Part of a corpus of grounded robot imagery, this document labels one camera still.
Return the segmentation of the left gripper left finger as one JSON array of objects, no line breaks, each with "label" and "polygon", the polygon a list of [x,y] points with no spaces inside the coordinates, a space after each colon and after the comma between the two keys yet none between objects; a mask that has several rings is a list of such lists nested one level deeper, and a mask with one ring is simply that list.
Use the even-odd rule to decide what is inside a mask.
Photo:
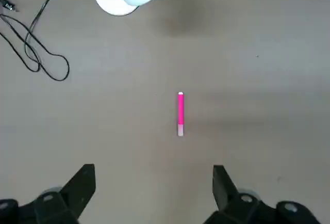
[{"label": "left gripper left finger", "polygon": [[1,223],[79,223],[95,190],[95,165],[84,164],[60,190],[49,189],[26,205],[2,199]]}]

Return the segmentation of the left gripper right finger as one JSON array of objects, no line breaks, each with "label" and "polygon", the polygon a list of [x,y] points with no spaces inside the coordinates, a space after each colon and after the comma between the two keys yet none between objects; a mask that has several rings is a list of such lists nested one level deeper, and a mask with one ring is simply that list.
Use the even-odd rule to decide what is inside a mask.
[{"label": "left gripper right finger", "polygon": [[319,223],[304,205],[280,201],[270,207],[250,193],[241,193],[224,166],[214,165],[212,193],[218,209],[204,223]]}]

